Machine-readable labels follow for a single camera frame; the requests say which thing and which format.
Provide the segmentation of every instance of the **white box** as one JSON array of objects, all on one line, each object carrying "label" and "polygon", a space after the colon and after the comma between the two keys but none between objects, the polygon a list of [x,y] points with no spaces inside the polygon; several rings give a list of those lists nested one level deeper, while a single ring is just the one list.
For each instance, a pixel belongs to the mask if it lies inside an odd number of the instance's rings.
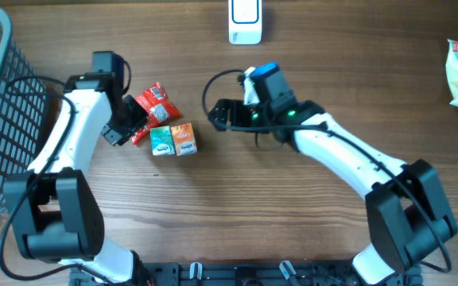
[{"label": "white box", "polygon": [[262,0],[228,0],[231,44],[258,44],[262,35]]}]

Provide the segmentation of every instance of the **small box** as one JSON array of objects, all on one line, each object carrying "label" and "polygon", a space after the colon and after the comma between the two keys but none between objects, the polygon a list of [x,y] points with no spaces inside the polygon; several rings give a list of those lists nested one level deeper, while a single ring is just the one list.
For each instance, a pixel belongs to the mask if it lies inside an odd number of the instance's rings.
[{"label": "small box", "polygon": [[173,126],[171,127],[171,132],[176,146],[176,155],[181,156],[197,152],[194,129],[191,123]]},{"label": "small box", "polygon": [[154,156],[174,154],[173,136],[169,126],[152,128],[149,135]]}]

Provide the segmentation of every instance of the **brown table surface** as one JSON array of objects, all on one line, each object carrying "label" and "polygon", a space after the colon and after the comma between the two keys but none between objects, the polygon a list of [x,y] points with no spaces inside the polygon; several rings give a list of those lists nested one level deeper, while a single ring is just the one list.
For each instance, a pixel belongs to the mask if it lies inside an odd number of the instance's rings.
[{"label": "brown table surface", "polygon": [[[263,152],[248,133],[217,133],[200,106],[212,75],[276,61],[299,99],[324,106],[377,149],[440,174],[458,221],[458,109],[448,104],[447,38],[458,40],[458,4],[445,1],[265,2],[262,43],[229,44],[227,3],[7,7],[14,39],[37,72],[58,79],[88,71],[91,53],[114,50],[132,67],[132,95],[160,81],[197,129],[200,150],[153,157],[146,138],[99,139],[88,174],[106,233],[146,262],[349,259],[369,243],[361,198],[316,161],[284,147]],[[216,99],[240,99],[228,76]],[[272,146],[274,141],[263,140]],[[3,222],[0,217],[0,228]],[[458,285],[458,235],[447,243],[448,275],[425,270],[425,285]],[[50,269],[23,261],[15,272]],[[442,264],[439,252],[428,258]],[[0,285],[66,285],[66,273]]]}]

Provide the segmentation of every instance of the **green box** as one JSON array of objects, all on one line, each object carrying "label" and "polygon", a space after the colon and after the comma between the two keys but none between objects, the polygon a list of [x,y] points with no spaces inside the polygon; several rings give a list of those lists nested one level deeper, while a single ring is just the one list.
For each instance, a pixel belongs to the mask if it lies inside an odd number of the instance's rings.
[{"label": "green box", "polygon": [[169,126],[152,128],[149,135],[151,136],[151,149],[154,156],[173,155],[175,153],[173,135]]}]

